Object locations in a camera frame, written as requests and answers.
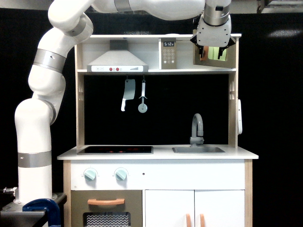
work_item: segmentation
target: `zigzag pattern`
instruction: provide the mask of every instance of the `zigzag pattern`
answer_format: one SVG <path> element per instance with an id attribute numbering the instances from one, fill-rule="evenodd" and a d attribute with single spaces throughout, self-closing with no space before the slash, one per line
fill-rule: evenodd
<path id="1" fill-rule="evenodd" d="M 128 215 L 87 215 L 87 227 L 127 227 Z"/>

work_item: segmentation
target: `black cooktop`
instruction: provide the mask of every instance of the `black cooktop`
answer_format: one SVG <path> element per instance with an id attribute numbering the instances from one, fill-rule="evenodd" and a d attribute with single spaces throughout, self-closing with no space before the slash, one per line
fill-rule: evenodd
<path id="1" fill-rule="evenodd" d="M 78 153 L 78 155 L 137 155 L 137 154 L 152 154 L 152 146 L 89 146 Z"/>

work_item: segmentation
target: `toy kitchen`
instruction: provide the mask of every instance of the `toy kitchen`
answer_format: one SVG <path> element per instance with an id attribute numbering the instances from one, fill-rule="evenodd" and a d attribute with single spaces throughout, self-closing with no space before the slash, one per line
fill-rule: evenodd
<path id="1" fill-rule="evenodd" d="M 241 103 L 235 45 L 216 59 L 202 55 L 192 35 L 92 35 L 75 46 L 77 146 L 63 160 L 66 227 L 251 227 L 252 160 L 238 147 Z M 118 61 L 123 56 L 123 64 Z M 193 115 L 188 144 L 85 144 L 84 78 L 125 75 L 121 111 L 134 98 L 127 75 L 228 75 L 228 144 L 203 144 L 203 121 Z M 142 83 L 139 112 L 147 109 Z"/>

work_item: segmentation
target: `oven door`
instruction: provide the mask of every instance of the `oven door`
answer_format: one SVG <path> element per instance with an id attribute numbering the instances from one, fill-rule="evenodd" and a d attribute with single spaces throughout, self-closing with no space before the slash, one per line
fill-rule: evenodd
<path id="1" fill-rule="evenodd" d="M 71 191 L 71 227 L 142 227 L 142 191 Z"/>

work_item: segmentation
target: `cleaver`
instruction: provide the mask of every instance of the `cleaver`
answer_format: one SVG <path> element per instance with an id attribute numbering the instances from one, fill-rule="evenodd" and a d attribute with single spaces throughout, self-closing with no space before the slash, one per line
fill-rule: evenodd
<path id="1" fill-rule="evenodd" d="M 125 104 L 127 100 L 134 99 L 134 91 L 136 89 L 136 82 L 134 79 L 125 80 L 125 89 L 122 99 L 121 111 L 125 111 Z"/>

